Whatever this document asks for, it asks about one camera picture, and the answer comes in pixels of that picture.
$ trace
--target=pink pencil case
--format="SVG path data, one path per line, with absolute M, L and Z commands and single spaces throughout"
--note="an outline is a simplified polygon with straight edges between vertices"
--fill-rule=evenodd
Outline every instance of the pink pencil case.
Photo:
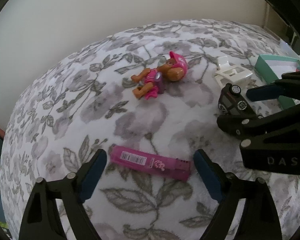
M 187 181 L 191 174 L 191 162 L 140 152 L 122 146 L 114 146 L 110 154 L 113 163 L 124 167 Z

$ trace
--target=beige wall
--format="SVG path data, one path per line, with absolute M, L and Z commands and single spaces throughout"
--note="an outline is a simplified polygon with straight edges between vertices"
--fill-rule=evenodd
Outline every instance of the beige wall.
M 93 41 L 172 19 L 262 25 L 264 12 L 263 0 L 10 0 L 0 13 L 0 127 L 35 78 Z
M 272 9 L 271 6 L 269 6 L 266 27 L 277 34 L 279 37 L 284 37 L 287 32 L 286 23 L 281 19 L 279 14 L 277 14 L 276 11 Z

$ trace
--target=pink helmet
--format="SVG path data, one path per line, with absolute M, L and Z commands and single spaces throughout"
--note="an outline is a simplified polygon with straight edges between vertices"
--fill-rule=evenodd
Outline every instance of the pink helmet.
M 177 53 L 174 53 L 173 51 L 170 51 L 169 54 L 170 54 L 170 58 L 174 58 L 177 62 L 172 66 L 172 68 L 181 67 L 183 69 L 183 71 L 185 72 L 183 75 L 183 77 L 184 77 L 188 71 L 188 64 L 187 64 L 185 58 Z

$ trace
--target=toy dog figure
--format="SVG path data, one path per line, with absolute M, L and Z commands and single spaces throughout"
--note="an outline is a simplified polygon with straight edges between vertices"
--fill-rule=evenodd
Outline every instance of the toy dog figure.
M 170 51 L 170 59 L 162 58 L 158 62 L 157 68 L 146 68 L 138 76 L 131 76 L 131 79 L 136 83 L 143 81 L 143 84 L 132 92 L 137 99 L 142 96 L 145 96 L 147 100 L 150 97 L 157 98 L 158 93 L 162 94 L 164 90 L 161 75 L 169 81 L 179 81 L 186 75 L 187 71 L 188 65 L 185 58 Z

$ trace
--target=floral bedspread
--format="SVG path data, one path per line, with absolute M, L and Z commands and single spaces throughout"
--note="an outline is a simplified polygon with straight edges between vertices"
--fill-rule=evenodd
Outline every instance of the floral bedspread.
M 189 63 L 186 77 L 163 95 L 135 99 L 130 76 L 156 67 L 170 50 Z M 220 87 L 212 79 L 217 57 L 253 70 L 258 54 L 283 55 L 279 42 L 254 25 L 209 19 L 171 21 L 120 32 L 71 54 L 20 96 L 2 148 L 3 209 L 17 239 L 29 194 L 47 181 L 76 172 L 93 153 L 114 145 L 190 160 L 202 148 L 239 178 L 263 177 L 271 188 L 284 238 L 300 224 L 300 176 L 245 169 L 239 141 L 216 124 Z M 261 85 L 253 75 L 249 87 Z M 257 114 L 278 111 L 276 101 L 252 103 Z M 241 201 L 228 238 L 233 239 Z M 188 182 L 163 179 L 109 163 L 84 204 L 103 240 L 197 240 L 217 207 L 198 174 Z M 68 239 L 75 239 L 62 202 Z

